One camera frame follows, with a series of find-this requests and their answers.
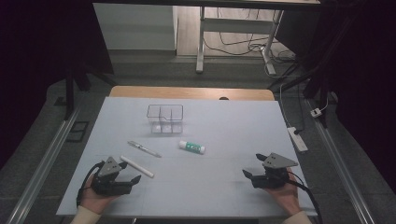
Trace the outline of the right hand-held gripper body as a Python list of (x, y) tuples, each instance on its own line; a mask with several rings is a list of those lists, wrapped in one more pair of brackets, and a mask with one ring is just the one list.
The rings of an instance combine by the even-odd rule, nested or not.
[(297, 166), (298, 162), (276, 153), (271, 153), (266, 157), (267, 159), (262, 161), (265, 173), (263, 175), (254, 175), (251, 179), (252, 186), (259, 189), (283, 187), (290, 179), (288, 169)]

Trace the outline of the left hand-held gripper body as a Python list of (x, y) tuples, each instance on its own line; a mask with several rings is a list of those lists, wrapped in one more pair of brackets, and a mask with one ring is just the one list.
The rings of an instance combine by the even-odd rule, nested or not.
[(121, 170), (123, 169), (119, 167), (119, 164), (109, 157), (99, 171), (94, 174), (91, 187), (95, 193), (102, 196), (129, 194), (132, 190), (129, 182), (116, 181)]

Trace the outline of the white marker pen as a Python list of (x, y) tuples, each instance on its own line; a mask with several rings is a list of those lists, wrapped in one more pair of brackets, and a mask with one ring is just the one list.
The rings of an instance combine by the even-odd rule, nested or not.
[(128, 165), (132, 166), (133, 168), (135, 168), (137, 171), (141, 172), (142, 174), (153, 178), (154, 177), (154, 173), (152, 173), (151, 171), (149, 171), (148, 169), (144, 168), (143, 166), (137, 164), (136, 162), (130, 160), (129, 158), (125, 157), (125, 156), (120, 156), (120, 159), (124, 162), (127, 162)]

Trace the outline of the silver pen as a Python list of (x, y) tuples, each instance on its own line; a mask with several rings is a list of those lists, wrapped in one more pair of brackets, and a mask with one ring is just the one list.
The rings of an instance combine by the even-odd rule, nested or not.
[(139, 149), (139, 150), (141, 150), (141, 151), (143, 151), (145, 153), (148, 153), (149, 155), (152, 155), (154, 157), (157, 157), (157, 158), (161, 158), (162, 157), (162, 155), (160, 155), (158, 152), (155, 152), (155, 151), (153, 151), (151, 149), (148, 149), (148, 148), (136, 143), (135, 141), (128, 141), (127, 144), (129, 146), (131, 146), (131, 147), (137, 148), (137, 149)]

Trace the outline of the clear plastic organizer box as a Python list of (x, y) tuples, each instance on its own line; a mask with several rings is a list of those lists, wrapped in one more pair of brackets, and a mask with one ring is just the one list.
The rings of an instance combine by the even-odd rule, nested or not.
[(149, 105), (147, 119), (153, 133), (182, 133), (183, 105)]

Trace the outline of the white green glue stick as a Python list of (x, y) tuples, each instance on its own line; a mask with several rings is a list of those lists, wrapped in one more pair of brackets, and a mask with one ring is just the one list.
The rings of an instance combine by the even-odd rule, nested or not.
[(178, 145), (181, 149), (187, 150), (192, 153), (201, 154), (201, 155), (203, 155), (205, 153), (205, 147), (201, 146), (199, 144), (195, 144), (192, 142), (186, 142), (186, 141), (180, 141), (178, 143)]

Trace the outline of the person's left hand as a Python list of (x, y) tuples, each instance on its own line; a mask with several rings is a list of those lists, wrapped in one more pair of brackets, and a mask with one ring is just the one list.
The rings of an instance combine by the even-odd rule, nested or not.
[(82, 191), (80, 205), (101, 215), (110, 203), (117, 199), (117, 196), (102, 196), (95, 193), (91, 188), (93, 175), (91, 175), (85, 183)]

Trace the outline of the person's right hand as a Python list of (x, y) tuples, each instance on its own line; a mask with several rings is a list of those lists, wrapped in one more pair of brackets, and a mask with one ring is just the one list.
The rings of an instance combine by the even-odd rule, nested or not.
[(293, 216), (301, 212), (299, 204), (297, 187), (286, 183), (283, 187), (277, 189), (265, 189), (275, 202), (289, 215)]

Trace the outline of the white power strip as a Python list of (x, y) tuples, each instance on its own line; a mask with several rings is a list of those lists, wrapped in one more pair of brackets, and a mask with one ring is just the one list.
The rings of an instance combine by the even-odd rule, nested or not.
[(295, 127), (289, 127), (288, 132), (290, 134), (290, 138), (294, 145), (296, 146), (297, 150), (301, 153), (307, 152), (308, 147), (306, 146), (303, 138), (299, 134), (295, 134), (294, 131), (296, 130)]

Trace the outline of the white table sheet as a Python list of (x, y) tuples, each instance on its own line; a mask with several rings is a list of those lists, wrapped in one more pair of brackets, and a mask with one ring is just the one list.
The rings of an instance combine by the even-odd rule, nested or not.
[[(284, 211), (242, 170), (264, 172), (256, 154), (297, 155), (276, 101), (182, 100), (182, 133), (153, 133), (147, 119), (154, 98), (105, 99), (58, 215), (77, 212), (76, 197), (88, 171), (108, 157), (125, 156), (154, 173), (141, 177), (130, 194), (106, 210), (112, 217), (255, 218)], [(158, 152), (154, 157), (127, 144)], [(205, 147), (203, 155), (181, 149), (180, 141)]]

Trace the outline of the black tripod stand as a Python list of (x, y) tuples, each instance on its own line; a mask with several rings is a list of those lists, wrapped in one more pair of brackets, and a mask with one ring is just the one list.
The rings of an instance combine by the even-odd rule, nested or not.
[(83, 63), (68, 68), (65, 76), (65, 120), (70, 120), (72, 113), (75, 111), (74, 84), (77, 84), (81, 91), (88, 91), (91, 87), (88, 74), (92, 74), (101, 79), (110, 87), (118, 85), (115, 80), (91, 65)]
[(328, 74), (326, 72), (327, 67), (328, 64), (326, 62), (320, 62), (314, 68), (306, 71), (300, 77), (297, 77), (290, 82), (282, 83), (278, 87), (274, 88), (275, 84), (283, 81), (290, 73), (290, 71), (287, 70), (285, 75), (279, 77), (268, 87), (268, 89), (280, 94), (283, 91), (286, 91), (294, 86), (298, 86), (299, 84), (307, 81), (307, 84), (303, 90), (303, 97), (305, 99), (313, 99), (315, 96), (318, 96), (318, 109), (321, 114), (317, 116), (317, 120), (324, 128), (327, 128), (328, 125), (326, 121), (326, 109), (329, 104), (329, 84)]

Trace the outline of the dark curtain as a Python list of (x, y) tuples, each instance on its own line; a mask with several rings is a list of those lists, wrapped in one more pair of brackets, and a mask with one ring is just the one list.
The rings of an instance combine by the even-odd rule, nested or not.
[(67, 76), (113, 72), (95, 0), (0, 0), (0, 168)]
[(328, 11), (286, 11), (276, 34), (314, 68), (345, 16), (355, 19), (324, 68), (336, 114), (396, 193), (396, 0), (320, 0)]

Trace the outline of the white cabinet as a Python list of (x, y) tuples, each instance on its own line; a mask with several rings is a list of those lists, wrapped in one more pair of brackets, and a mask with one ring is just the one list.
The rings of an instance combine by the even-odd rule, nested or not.
[(108, 49), (175, 50), (177, 7), (93, 4)]

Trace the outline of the aluminium rail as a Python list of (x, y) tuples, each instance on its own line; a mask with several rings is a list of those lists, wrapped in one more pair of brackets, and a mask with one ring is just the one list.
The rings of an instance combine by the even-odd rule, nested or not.
[(325, 128), (318, 119), (315, 119), (312, 116), (309, 116), (309, 118), (313, 121), (317, 129), (320, 139), (326, 148), (329, 158), (343, 184), (345, 192), (349, 197), (360, 223), (376, 224), (372, 211), (369, 208), (368, 203), (365, 201), (360, 188), (352, 176), (352, 173), (350, 173), (347, 168), (347, 163), (339, 151), (338, 146), (335, 144), (330, 131)]
[(70, 133), (71, 128), (79, 115), (79, 112), (80, 108), (76, 107), (69, 117), (61, 123), (60, 128), (50, 142), (49, 147), (35, 169), (35, 172), (29, 180), (21, 197), (16, 203), (6, 224), (23, 224), (24, 220), (27, 218), (39, 191), (43, 187), (45, 180), (47, 179), (50, 170), (64, 145), (67, 135)]

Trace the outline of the white desk frame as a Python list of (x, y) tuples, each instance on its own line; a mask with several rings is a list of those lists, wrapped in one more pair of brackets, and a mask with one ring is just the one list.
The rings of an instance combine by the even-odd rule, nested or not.
[(265, 71), (269, 75), (275, 75), (276, 70), (270, 57), (270, 51), (275, 39), (278, 25), (281, 21), (282, 14), (282, 10), (275, 10), (273, 18), (270, 21), (210, 18), (205, 15), (205, 7), (200, 7), (196, 73), (202, 74), (204, 71), (205, 33), (229, 33), (266, 35), (267, 41), (263, 47), (259, 47), (259, 53), (262, 55)]

